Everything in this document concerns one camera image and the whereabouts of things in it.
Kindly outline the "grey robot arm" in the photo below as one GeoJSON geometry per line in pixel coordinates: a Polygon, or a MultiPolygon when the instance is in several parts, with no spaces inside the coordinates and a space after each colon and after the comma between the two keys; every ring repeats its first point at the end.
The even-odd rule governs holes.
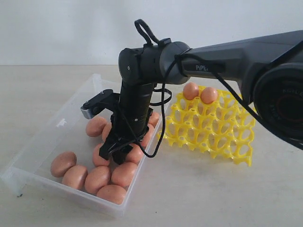
{"type": "Polygon", "coordinates": [[[301,30],[192,49],[183,42],[123,49],[118,95],[106,97],[113,111],[112,129],[99,150],[104,159],[125,160],[128,146],[147,133],[151,96],[157,84],[180,85],[190,77],[236,81],[244,107],[254,104],[254,118],[278,138],[303,147],[303,33],[301,30]]]}

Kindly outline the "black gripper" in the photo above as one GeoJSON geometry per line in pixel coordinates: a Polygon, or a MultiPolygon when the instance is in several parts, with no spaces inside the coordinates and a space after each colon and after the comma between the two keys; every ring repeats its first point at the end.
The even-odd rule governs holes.
{"type": "Polygon", "coordinates": [[[105,142],[99,150],[99,155],[109,160],[116,148],[122,148],[112,154],[112,159],[117,165],[125,162],[126,156],[133,149],[130,144],[141,146],[144,136],[149,131],[148,120],[152,109],[149,104],[121,104],[105,105],[112,111],[112,128],[105,142]]]}

